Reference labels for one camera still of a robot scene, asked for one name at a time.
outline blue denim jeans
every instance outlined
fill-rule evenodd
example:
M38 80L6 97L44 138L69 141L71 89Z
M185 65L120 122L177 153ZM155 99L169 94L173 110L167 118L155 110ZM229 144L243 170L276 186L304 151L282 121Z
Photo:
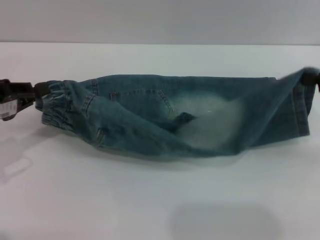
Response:
M310 134L315 85L304 68L272 77L111 75L49 81L42 122L87 143L141 155L213 157Z

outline black clip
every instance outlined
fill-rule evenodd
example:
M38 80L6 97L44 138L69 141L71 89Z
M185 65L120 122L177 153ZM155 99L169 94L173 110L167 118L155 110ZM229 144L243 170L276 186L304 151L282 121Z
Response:
M314 73L304 73L301 83L306 86L318 85L320 92L320 75L316 75Z
M46 82L37 83L32 87L30 82L10 82L0 80L0 119L8 121L18 112L30 107L35 100L41 100L50 93Z

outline white background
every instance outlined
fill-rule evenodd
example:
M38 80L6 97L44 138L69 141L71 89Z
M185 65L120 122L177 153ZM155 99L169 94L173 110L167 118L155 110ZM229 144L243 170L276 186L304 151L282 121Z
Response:
M111 74L282 77L320 46L0 43L0 79ZM318 240L320 96L311 136L235 157L155 162L41 124L0 121L0 240Z
M320 44L320 0L0 0L0 41Z

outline gray wall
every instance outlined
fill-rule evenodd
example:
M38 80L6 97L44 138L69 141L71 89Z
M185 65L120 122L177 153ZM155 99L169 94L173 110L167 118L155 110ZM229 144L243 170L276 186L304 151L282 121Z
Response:
M320 0L0 0L0 41L320 44Z

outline jeans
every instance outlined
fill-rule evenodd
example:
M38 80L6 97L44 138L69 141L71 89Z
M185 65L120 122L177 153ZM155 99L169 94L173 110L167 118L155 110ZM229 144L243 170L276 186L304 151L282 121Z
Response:
M98 147L140 155L214 157L310 134L315 85L304 68L281 80L111 75L49 81L42 122Z

